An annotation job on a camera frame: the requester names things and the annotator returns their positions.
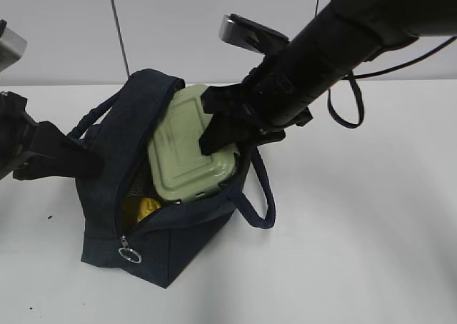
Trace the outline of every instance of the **black robotic arm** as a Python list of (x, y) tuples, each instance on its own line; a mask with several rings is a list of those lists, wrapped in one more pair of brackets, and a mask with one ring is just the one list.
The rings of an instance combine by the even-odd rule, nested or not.
[[(0, 21), (0, 71), (18, 61), (27, 42)], [(47, 176), (93, 178), (103, 160), (65, 136), (51, 122), (35, 122), (26, 112), (27, 99), (0, 92), (0, 179), (12, 171), (18, 180)]]
[[(237, 16), (230, 21), (249, 27)], [(274, 39), (265, 27), (248, 29), (231, 31), (244, 39), (226, 41), (262, 46)], [(204, 108), (215, 116), (201, 149), (280, 140), (286, 127), (310, 121), (308, 106), (361, 63), (421, 36), (456, 35), (457, 0), (331, 0), (292, 42), (264, 49), (266, 58), (240, 85), (208, 89)]]

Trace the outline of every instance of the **green lunch box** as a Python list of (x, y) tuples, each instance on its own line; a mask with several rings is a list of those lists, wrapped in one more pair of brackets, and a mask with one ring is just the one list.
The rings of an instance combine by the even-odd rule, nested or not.
[(219, 191), (236, 171), (235, 144), (204, 156), (199, 139), (212, 115), (204, 113), (201, 95), (206, 85), (175, 93), (148, 145), (152, 179), (165, 201), (195, 201)]

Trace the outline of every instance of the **zipper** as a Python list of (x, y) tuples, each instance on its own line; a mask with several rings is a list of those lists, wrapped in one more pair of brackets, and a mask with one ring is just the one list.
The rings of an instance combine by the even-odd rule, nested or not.
[[(185, 87), (185, 85), (182, 84), (182, 81), (180, 81), (179, 79), (175, 80), (169, 87), (169, 91), (167, 92), (167, 94), (165, 95), (164, 99), (162, 100), (162, 103), (160, 105), (160, 108), (158, 110), (158, 115), (156, 117), (156, 120), (153, 122), (153, 123), (150, 123), (149, 124), (149, 127), (143, 132), (143, 137), (141, 138), (141, 142), (144, 143), (145, 140), (148, 138), (148, 136), (150, 135), (150, 133), (152, 132), (154, 126), (156, 125), (157, 121), (160, 120), (160, 118), (162, 117), (162, 115), (164, 114), (164, 111), (167, 109), (168, 107), (168, 104), (170, 103), (170, 100), (174, 97), (174, 94), (179, 91), (180, 89), (182, 89), (183, 87)], [(128, 186), (126, 187), (125, 190), (122, 191), (122, 193), (126, 193), (128, 192), (128, 189), (131, 185), (131, 183), (134, 181), (135, 179), (135, 175), (139, 172), (139, 169), (141, 168), (141, 164), (142, 164), (142, 160), (141, 159), (138, 159), (139, 161), (136, 162), (136, 166), (134, 166), (134, 168), (131, 168), (132, 172), (129, 174), (129, 177), (126, 178), (126, 180), (128, 181)], [(124, 235), (124, 229), (122, 228), (122, 223), (121, 223), (121, 201), (119, 200), (118, 202), (118, 209), (117, 211), (115, 211), (115, 214), (114, 214), (114, 229), (116, 231), (116, 236), (117, 237), (122, 237), (122, 236), (125, 236)]]
[[(149, 127), (143, 133), (143, 137), (141, 138), (142, 143), (144, 143), (144, 141), (147, 139), (149, 133), (152, 131), (152, 128), (156, 125), (157, 121), (159, 121), (162, 114), (167, 109), (168, 104), (170, 103), (170, 100), (173, 98), (174, 94), (177, 91), (179, 91), (180, 89), (182, 89), (183, 87), (185, 87), (185, 85), (183, 85), (182, 81), (179, 79), (175, 80), (170, 85), (169, 91), (168, 91), (169, 94), (166, 94), (164, 96), (164, 99), (162, 100), (162, 103), (160, 105), (160, 109), (158, 111), (158, 116), (156, 117), (156, 120), (154, 121), (154, 123), (150, 123)], [(137, 163), (137, 165), (135, 166), (135, 168), (132, 168), (132, 173), (130, 173), (129, 177), (127, 178), (127, 180), (129, 181), (128, 182), (129, 186), (127, 186), (127, 191), (128, 191), (128, 187), (130, 187), (131, 183), (134, 181), (135, 175), (139, 172), (139, 169), (141, 168), (142, 160), (139, 159), (139, 161), (136, 163)], [(115, 216), (115, 218), (114, 218), (114, 227), (115, 228), (114, 229), (116, 231), (117, 237), (120, 238), (121, 244), (122, 244), (122, 247), (118, 249), (119, 255), (121, 255), (123, 258), (125, 258), (129, 262), (141, 263), (143, 258), (136, 250), (130, 248), (129, 242), (126, 239), (126, 235), (124, 233), (124, 228), (122, 228), (122, 222), (121, 222), (120, 201), (117, 203), (119, 204), (119, 208), (117, 209), (117, 211), (115, 211), (115, 214), (114, 214), (114, 216)]]
[(125, 258), (128, 262), (132, 263), (141, 263), (143, 258), (141, 257), (141, 254), (130, 248), (129, 242), (127, 241), (127, 238), (125, 235), (121, 236), (121, 244), (122, 247), (118, 249), (119, 255)]

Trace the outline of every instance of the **bag strap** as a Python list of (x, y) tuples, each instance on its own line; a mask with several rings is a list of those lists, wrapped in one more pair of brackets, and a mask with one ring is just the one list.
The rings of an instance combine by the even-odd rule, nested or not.
[(358, 86), (356, 77), (354, 76), (352, 71), (349, 72), (349, 74), (348, 74), (348, 80), (351, 85), (352, 91), (354, 92), (354, 96), (356, 97), (356, 104), (357, 104), (357, 111), (358, 111), (358, 123), (348, 122), (348, 121), (342, 119), (340, 115), (338, 115), (335, 108), (333, 107), (333, 104), (331, 103), (331, 90), (330, 89), (328, 90), (328, 100), (327, 100), (328, 112), (330, 113), (330, 116), (336, 121), (336, 123), (340, 124), (341, 126), (344, 126), (349, 129), (357, 129), (359, 126), (362, 125), (363, 120), (365, 119), (365, 106), (363, 104), (362, 90)]
[(243, 215), (248, 223), (251, 224), (254, 228), (270, 229), (273, 228), (276, 220), (276, 204), (271, 192), (270, 181), (268, 179), (265, 165), (263, 164), (262, 157), (257, 148), (251, 152), (251, 162), (256, 172), (257, 178), (260, 181), (263, 194), (266, 198), (268, 210), (266, 212), (265, 218), (262, 218), (258, 215), (244, 193), (240, 191), (234, 191), (229, 194), (229, 198), (238, 208), (241, 215)]
[(116, 93), (114, 96), (106, 99), (103, 103), (101, 103), (96, 108), (93, 108), (86, 114), (78, 123), (77, 126), (73, 128), (68, 134), (68, 137), (79, 139), (83, 136), (83, 134), (92, 126), (92, 124), (96, 123), (110, 108), (113, 107), (114, 103), (116, 103), (119, 97), (119, 92)]

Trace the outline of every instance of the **white table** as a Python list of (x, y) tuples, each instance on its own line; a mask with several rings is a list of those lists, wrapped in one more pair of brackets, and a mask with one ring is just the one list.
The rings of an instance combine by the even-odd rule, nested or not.
[[(261, 149), (276, 227), (237, 213), (167, 290), (79, 261), (72, 180), (0, 181), (0, 323), (456, 323), (457, 81), (361, 87), (362, 128), (339, 127), (323, 97)], [(118, 88), (3, 91), (67, 132)], [(333, 99), (355, 118), (346, 83)], [(263, 205), (251, 178), (246, 192)]]

